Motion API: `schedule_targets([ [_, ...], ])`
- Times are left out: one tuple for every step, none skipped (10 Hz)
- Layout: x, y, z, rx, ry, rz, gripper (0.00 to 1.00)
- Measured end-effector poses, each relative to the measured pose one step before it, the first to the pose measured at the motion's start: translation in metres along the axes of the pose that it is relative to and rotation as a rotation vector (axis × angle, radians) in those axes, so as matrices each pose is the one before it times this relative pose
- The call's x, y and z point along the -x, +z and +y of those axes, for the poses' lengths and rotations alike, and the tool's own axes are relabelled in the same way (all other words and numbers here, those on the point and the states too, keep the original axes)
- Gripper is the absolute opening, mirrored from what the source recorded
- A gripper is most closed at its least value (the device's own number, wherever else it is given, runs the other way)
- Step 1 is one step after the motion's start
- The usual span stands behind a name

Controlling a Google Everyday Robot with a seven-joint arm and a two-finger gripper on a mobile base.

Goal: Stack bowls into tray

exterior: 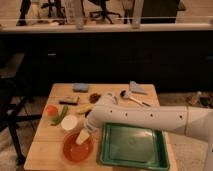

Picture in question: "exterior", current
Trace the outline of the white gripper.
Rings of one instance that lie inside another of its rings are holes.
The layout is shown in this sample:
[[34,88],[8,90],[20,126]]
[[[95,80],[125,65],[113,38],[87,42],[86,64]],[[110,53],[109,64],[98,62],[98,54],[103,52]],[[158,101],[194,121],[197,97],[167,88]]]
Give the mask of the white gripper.
[[76,139],[76,144],[81,145],[83,144],[89,137],[89,133],[94,133],[97,131],[97,127],[93,126],[87,118],[84,119],[84,128],[82,129]]

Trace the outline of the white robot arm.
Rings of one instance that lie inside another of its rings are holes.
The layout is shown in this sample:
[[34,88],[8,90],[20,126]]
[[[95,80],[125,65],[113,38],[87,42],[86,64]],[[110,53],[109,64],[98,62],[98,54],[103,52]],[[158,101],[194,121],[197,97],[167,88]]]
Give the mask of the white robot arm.
[[83,144],[104,123],[166,131],[208,143],[203,171],[213,171],[213,109],[188,106],[123,107],[107,92],[95,103],[76,142]]

